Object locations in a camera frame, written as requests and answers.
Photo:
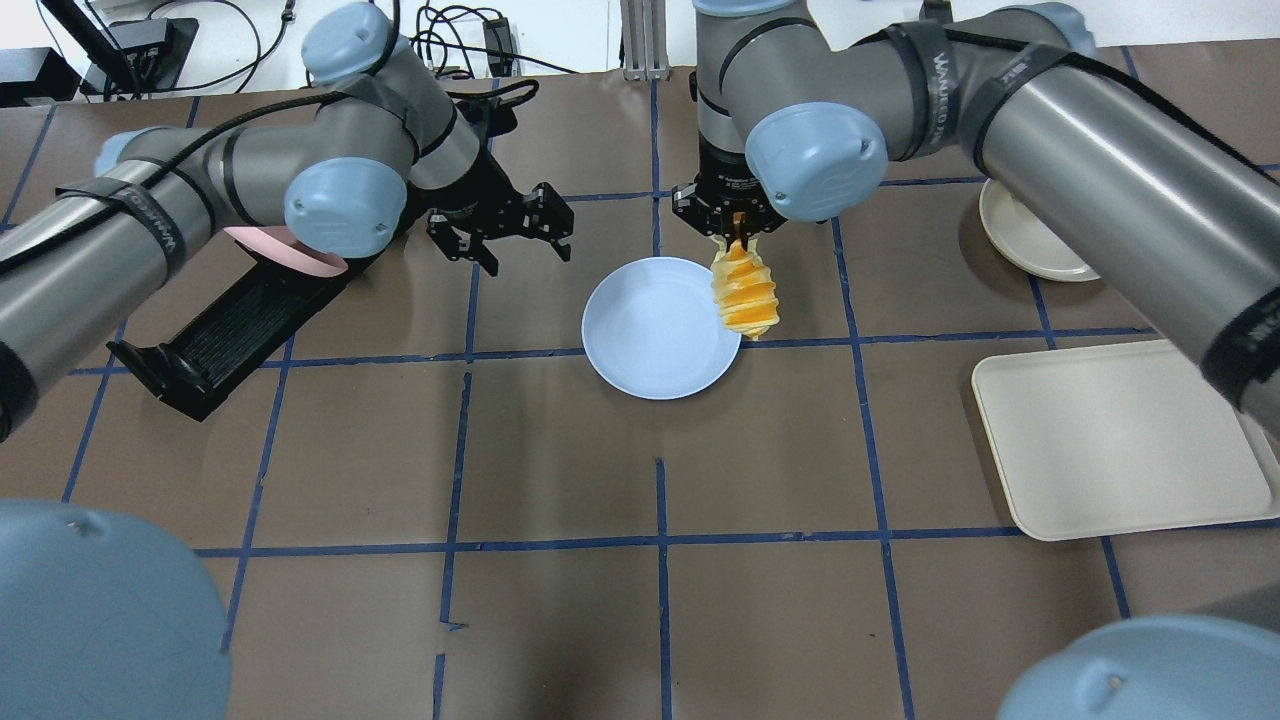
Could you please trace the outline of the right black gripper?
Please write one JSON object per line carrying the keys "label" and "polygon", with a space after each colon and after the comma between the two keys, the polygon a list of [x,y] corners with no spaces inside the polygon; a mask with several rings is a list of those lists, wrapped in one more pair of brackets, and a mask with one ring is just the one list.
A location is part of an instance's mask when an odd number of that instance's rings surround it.
{"label": "right black gripper", "polygon": [[710,238],[718,251],[728,250],[728,240],[741,241],[741,249],[750,250],[760,233],[772,233],[787,222],[765,197],[745,155],[708,140],[698,142],[694,181],[673,188],[672,211]]}

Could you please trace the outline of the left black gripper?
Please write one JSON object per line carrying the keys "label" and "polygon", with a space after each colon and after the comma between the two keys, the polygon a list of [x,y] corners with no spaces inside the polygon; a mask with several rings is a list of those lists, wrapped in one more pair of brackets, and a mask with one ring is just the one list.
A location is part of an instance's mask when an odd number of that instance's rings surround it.
{"label": "left black gripper", "polygon": [[428,213],[428,237],[442,254],[451,261],[476,263],[489,277],[500,272],[500,261],[486,246],[490,240],[513,236],[540,240],[562,263],[568,263],[573,225],[573,210],[547,182],[530,193],[515,193],[488,205],[476,202],[467,213],[439,208]]}

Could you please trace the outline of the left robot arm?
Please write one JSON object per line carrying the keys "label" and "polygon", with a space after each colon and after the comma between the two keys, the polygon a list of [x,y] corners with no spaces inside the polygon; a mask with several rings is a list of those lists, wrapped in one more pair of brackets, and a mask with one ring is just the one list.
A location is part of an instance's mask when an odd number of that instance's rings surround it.
{"label": "left robot arm", "polygon": [[[498,92],[451,96],[370,3],[321,18],[302,59],[316,94],[210,129],[114,136],[93,177],[3,234],[4,437],[99,341],[204,420],[419,220],[445,258],[489,275],[492,240],[570,259],[570,205],[548,183],[517,191],[486,147],[515,126]],[[215,234],[251,228],[274,250],[246,242],[253,266],[174,338],[110,340]]]}

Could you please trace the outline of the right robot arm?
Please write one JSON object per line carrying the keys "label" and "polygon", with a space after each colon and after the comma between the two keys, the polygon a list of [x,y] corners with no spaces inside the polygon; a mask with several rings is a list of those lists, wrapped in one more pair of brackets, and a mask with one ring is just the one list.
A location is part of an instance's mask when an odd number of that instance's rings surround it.
{"label": "right robot arm", "polygon": [[1094,59],[1061,3],[891,26],[841,51],[803,1],[698,1],[699,172],[675,210],[740,243],[822,223],[961,146],[1201,370],[1279,427],[1277,182]]}

